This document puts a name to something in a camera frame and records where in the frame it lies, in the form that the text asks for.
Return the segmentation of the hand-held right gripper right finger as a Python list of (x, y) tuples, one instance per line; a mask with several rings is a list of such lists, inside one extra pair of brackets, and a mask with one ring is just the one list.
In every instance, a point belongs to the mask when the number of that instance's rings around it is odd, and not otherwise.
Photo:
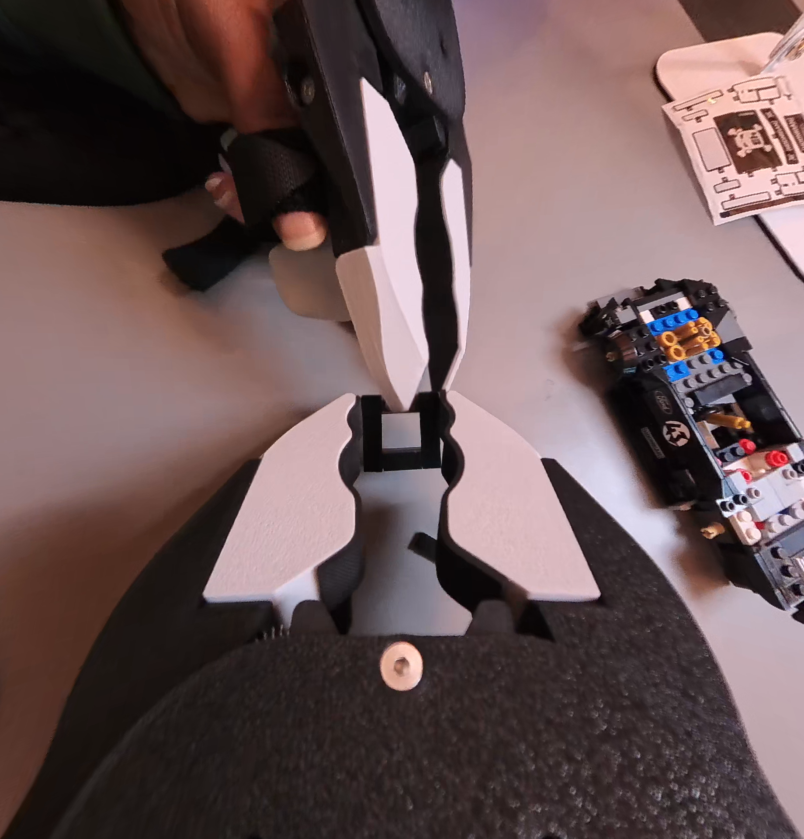
[(499, 603), (515, 630), (546, 630), (540, 603), (600, 596), (534, 447), (456, 391), (441, 395), (441, 586), (470, 614)]

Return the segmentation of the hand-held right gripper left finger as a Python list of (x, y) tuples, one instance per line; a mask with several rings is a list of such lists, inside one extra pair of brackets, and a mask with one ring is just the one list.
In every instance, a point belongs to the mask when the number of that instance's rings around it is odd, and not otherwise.
[(364, 572), (361, 414), (346, 393), (262, 456), (205, 585), (208, 603), (271, 602), (282, 624), (317, 600), (333, 610)]

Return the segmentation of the black lego frame assembly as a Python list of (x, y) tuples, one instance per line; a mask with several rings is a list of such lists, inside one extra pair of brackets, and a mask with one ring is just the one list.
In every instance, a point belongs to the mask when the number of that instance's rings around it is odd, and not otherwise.
[(447, 426), (443, 409), (444, 392), (418, 393), (410, 414), (419, 418), (420, 444), (417, 447), (388, 448), (383, 442), (383, 417), (390, 408), (380, 395), (364, 395), (347, 414), (352, 439), (339, 461), (344, 484), (352, 488), (361, 472), (413, 471), (436, 469), (441, 465), (441, 435)]

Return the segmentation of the person's left hand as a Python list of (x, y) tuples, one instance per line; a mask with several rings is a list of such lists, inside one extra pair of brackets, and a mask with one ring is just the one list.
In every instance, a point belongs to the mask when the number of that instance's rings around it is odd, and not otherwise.
[(239, 133), (295, 128), (270, 56), (272, 1), (123, 1), (128, 31), (183, 112)]

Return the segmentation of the lego car model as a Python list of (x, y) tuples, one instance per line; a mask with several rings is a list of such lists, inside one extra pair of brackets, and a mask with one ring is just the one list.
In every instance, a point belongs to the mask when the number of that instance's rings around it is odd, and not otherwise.
[(666, 507), (689, 510), (733, 585), (804, 624), (804, 437), (718, 288), (660, 278), (597, 298), (579, 324)]

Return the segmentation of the white stand rod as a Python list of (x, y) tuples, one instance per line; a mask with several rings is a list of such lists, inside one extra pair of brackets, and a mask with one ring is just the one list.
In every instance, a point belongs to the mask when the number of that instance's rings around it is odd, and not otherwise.
[(804, 11), (790, 27), (783, 38), (771, 51), (767, 64), (762, 68), (761, 72), (766, 73), (774, 70), (780, 63), (785, 60), (793, 60), (801, 55), (804, 47)]

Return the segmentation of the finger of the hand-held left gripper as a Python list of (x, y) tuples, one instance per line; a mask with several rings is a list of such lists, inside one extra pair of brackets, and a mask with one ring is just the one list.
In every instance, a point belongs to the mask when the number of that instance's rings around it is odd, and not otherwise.
[(378, 234), (373, 244), (339, 256), (336, 274), (358, 344), (379, 392), (407, 411), (429, 351), (416, 257), (416, 169), (386, 99), (361, 79)]
[(440, 177), (440, 199), (451, 258), (450, 314), (455, 325), (449, 330), (447, 371), (438, 372), (435, 389), (451, 388), (467, 349), (471, 298), (471, 209), (463, 170), (451, 159)]

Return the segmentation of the lego sticker sheet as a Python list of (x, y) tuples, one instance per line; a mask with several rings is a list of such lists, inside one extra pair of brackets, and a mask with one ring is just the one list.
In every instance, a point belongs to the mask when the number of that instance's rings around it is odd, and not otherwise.
[(804, 109), (786, 76), (747, 78), (663, 111), (714, 225), (804, 205)]

